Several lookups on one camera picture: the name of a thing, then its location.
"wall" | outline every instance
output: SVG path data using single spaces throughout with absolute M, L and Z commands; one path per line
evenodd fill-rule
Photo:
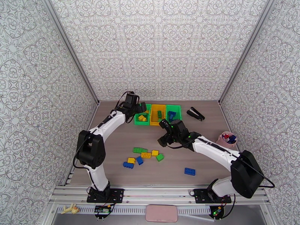
M 300 224 L 300 0 L 278 0 L 222 107 L 276 188 L 280 224 Z
M 39 224 L 96 103 L 40 0 L 0 11 L 0 224 Z
M 266 0 L 52 2 L 101 100 L 212 100 Z

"wooden tabletop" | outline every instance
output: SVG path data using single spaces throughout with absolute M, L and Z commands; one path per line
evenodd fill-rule
M 215 101 L 151 101 L 147 104 L 181 105 L 182 120 L 190 132 L 198 132 L 211 141 L 228 131 L 220 108 Z M 115 107 L 116 102 L 101 102 L 92 127 L 98 125 Z M 190 107 L 205 116 L 199 121 L 186 114 Z M 106 158 L 104 169 L 112 185 L 205 185 L 216 178 L 224 178 L 230 173 L 212 159 L 189 149 L 161 147 L 157 140 L 166 133 L 160 126 L 134 125 L 134 121 L 116 129 L 105 142 Z M 158 162 L 155 157 L 144 159 L 133 169 L 123 167 L 128 157 L 138 157 L 133 147 L 159 150 L 165 158 Z M 196 169 L 196 176 L 184 174 L 185 167 Z M 75 169 L 71 184 L 90 184 L 86 170 Z

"blue lego brick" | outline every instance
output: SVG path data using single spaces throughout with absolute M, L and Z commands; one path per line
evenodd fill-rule
M 144 163 L 141 156 L 140 156 L 140 157 L 137 157 L 137 158 L 136 158 L 136 161 L 138 162 L 139 165 L 142 165 L 142 164 Z
M 175 116 L 175 115 L 176 115 L 176 112 L 169 111 L 169 112 L 168 112 L 168 115 L 173 115 L 173 116 Z
M 173 118 L 174 118 L 174 115 L 171 114 L 170 117 L 169 117 L 169 121 L 172 122 L 172 121 L 173 121 Z
M 134 165 L 132 163 L 128 163 L 128 162 L 124 162 L 123 163 L 123 166 L 125 168 L 129 168 L 129 169 L 133 169 L 134 168 Z
M 190 168 L 184 168 L 184 173 L 185 173 L 185 174 L 188 174 L 188 175 L 193 175 L 193 176 L 195 176 L 196 170 L 190 169 Z

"pink cup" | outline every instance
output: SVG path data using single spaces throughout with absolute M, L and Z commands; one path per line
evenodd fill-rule
M 226 147 L 226 148 L 228 148 L 228 149 L 234 147 L 234 146 L 236 145 L 236 143 L 237 143 L 237 140 L 235 141 L 234 144 L 227 143 L 227 142 L 223 139 L 223 137 L 222 137 L 223 134 L 228 134 L 229 137 L 233 135 L 232 132 L 223 132 L 221 135 L 219 135 L 219 139 L 216 141 L 216 143 L 217 143 L 218 145 L 221 145 L 221 146 Z

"yellow lego brick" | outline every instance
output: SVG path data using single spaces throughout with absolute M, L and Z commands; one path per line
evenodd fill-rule
M 138 120 L 139 120 L 139 121 L 143 121 L 144 118 L 145 118 L 145 117 L 144 117 L 143 115 L 140 115 L 140 116 L 138 117 Z
M 127 162 L 134 164 L 135 163 L 135 158 L 128 158 Z
M 151 153 L 142 152 L 141 157 L 144 158 L 144 159 L 149 159 L 149 158 L 151 158 Z
M 156 157 L 158 154 L 159 154 L 158 150 L 152 150 L 152 153 L 151 153 L 152 156 Z

